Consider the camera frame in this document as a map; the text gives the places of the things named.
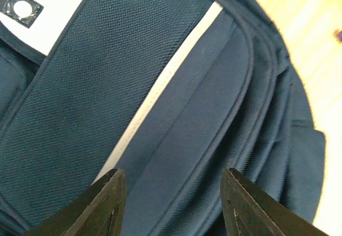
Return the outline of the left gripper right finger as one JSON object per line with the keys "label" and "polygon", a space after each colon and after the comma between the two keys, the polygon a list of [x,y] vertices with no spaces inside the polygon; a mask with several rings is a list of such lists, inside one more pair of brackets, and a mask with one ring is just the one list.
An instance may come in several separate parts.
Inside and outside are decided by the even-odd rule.
{"label": "left gripper right finger", "polygon": [[220,194],[227,235],[326,235],[236,169],[222,169]]}

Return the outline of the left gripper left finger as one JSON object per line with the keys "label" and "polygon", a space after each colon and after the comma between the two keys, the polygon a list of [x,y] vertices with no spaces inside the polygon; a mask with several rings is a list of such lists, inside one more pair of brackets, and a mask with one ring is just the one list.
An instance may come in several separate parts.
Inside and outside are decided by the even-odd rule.
{"label": "left gripper left finger", "polygon": [[111,169],[72,203],[27,235],[120,235],[126,202],[126,175]]}

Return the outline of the navy blue student backpack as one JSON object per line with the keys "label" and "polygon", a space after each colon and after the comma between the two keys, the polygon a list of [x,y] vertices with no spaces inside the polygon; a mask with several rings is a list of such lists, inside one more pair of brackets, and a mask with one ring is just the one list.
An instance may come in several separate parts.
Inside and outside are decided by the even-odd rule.
{"label": "navy blue student backpack", "polygon": [[312,222],[324,154],[256,0],[1,0],[1,235],[113,168],[122,235],[225,235],[223,168]]}

